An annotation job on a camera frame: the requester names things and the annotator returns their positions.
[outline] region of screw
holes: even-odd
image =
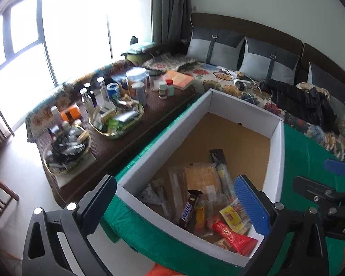
[[[72,202],[66,206],[68,210],[74,210],[77,208],[77,204],[75,202]]]
[[[283,210],[284,209],[284,205],[281,202],[276,202],[274,204],[274,206],[275,206],[275,209],[277,209],[277,210]]]
[[[37,207],[34,209],[34,214],[35,215],[39,215],[42,212],[42,208],[41,207]]]
[[[334,207],[331,207],[331,208],[329,208],[329,214],[330,215],[333,215],[333,214],[336,214],[336,208],[334,208]]]
[[[309,211],[310,211],[311,214],[317,214],[317,209],[315,207],[311,206]]]

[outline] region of coffee table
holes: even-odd
[[[89,124],[85,107],[80,105],[82,127],[90,133],[90,151],[96,162],[61,188],[56,178],[44,166],[56,202],[61,207],[70,202],[78,202],[86,192],[96,187],[105,174],[116,175],[195,99],[193,86],[184,91],[175,90],[175,95],[166,100],[160,99],[158,92],[149,91],[141,121],[129,133],[116,140],[99,134]],[[50,135],[47,132],[36,140],[41,158],[49,142]]]

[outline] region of pillow strap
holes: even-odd
[[[275,64],[275,60],[276,60],[276,50],[275,50],[275,55],[270,56],[271,60],[270,60],[270,66],[268,67],[268,71],[267,71],[267,79],[271,79],[272,76],[272,70],[273,70],[273,65]]]
[[[213,50],[213,46],[215,45],[216,39],[219,35],[219,30],[216,32],[216,34],[212,35],[211,38],[211,43],[210,43],[210,47],[208,48],[208,52],[207,52],[207,59],[206,59],[206,63],[207,64],[211,64],[211,57],[212,57],[212,50]]]

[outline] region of gray curtain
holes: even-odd
[[[162,42],[188,38],[191,9],[190,0],[162,0]]]

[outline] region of white tile floor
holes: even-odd
[[[11,202],[0,219],[0,248],[21,258],[33,210],[38,206],[46,211],[60,209],[52,196],[37,146],[26,141],[25,125],[15,132],[15,137],[10,138],[0,153],[0,179],[20,197],[19,202]],[[114,276],[145,275],[154,264],[144,255],[133,251],[122,240],[113,244],[100,226],[88,239]],[[60,240],[74,273],[83,275],[64,236]],[[20,264],[15,267],[14,261],[5,262],[11,271],[21,275]]]

